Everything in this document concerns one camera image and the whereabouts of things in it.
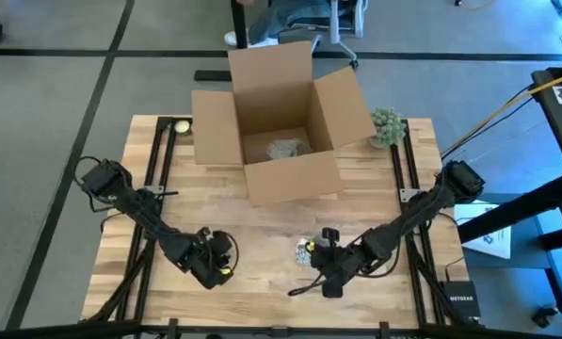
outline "succulent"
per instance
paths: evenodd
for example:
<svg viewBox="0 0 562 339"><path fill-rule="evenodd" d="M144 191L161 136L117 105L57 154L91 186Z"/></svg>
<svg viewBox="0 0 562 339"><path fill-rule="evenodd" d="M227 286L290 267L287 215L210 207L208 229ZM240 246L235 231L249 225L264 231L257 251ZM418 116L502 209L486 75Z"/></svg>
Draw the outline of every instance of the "succulent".
<svg viewBox="0 0 562 339"><path fill-rule="evenodd" d="M368 139L376 148L386 148L397 143L405 135L406 124L400 121L400 116L393 108L376 108L371 117L377 134Z"/></svg>

